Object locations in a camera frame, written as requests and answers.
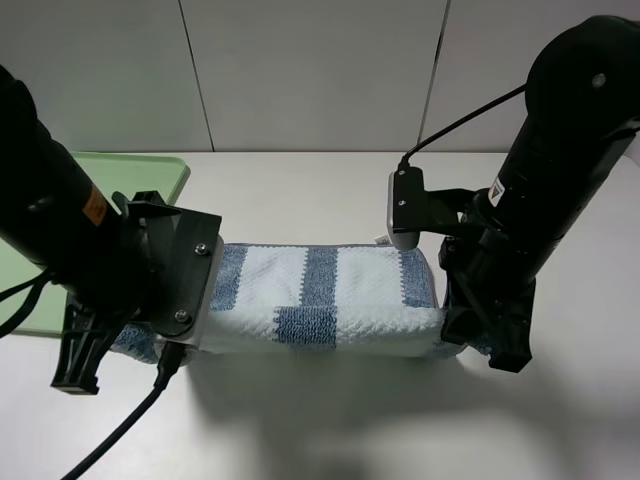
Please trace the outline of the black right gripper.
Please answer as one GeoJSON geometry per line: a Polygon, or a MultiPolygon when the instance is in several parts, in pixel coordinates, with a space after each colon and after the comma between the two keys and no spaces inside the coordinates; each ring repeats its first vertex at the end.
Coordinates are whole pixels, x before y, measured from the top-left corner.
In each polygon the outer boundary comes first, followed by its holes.
{"type": "Polygon", "coordinates": [[[476,194],[469,216],[482,225],[466,238],[446,236],[439,252],[447,275],[441,339],[464,345],[485,330],[492,369],[519,373],[532,360],[530,331],[535,282],[517,269],[522,258],[492,218],[485,194],[476,194]]]}

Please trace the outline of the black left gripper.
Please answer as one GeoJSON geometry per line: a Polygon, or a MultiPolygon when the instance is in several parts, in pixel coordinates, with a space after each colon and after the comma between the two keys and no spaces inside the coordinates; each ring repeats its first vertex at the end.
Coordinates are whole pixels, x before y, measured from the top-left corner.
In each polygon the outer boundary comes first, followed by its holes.
{"type": "Polygon", "coordinates": [[[108,330],[143,319],[159,288],[161,260],[151,239],[168,229],[152,228],[178,214],[157,191],[120,192],[100,225],[91,225],[64,261],[67,300],[57,367],[51,386],[70,395],[96,395],[97,370],[107,347],[108,330]]]}

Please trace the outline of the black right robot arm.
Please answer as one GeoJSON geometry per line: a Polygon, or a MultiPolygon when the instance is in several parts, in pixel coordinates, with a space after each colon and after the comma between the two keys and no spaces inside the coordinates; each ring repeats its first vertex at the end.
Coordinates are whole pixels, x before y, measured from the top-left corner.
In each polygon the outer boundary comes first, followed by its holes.
{"type": "Polygon", "coordinates": [[[639,127],[639,25],[594,16],[553,39],[529,71],[526,120],[490,187],[466,204],[468,234],[447,236],[446,342],[476,344],[492,368],[532,358],[536,275],[639,127]]]}

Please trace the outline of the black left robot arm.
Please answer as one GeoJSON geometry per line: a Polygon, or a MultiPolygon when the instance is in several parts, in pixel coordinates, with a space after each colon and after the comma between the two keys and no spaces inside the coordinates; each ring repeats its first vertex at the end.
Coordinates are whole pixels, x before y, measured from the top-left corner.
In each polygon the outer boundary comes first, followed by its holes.
{"type": "Polygon", "coordinates": [[[23,324],[46,285],[67,291],[54,388],[97,394],[100,362],[125,326],[156,322],[176,211],[156,192],[108,200],[39,120],[26,85],[1,71],[1,238],[40,270],[2,292],[27,296],[1,333],[23,324]]]}

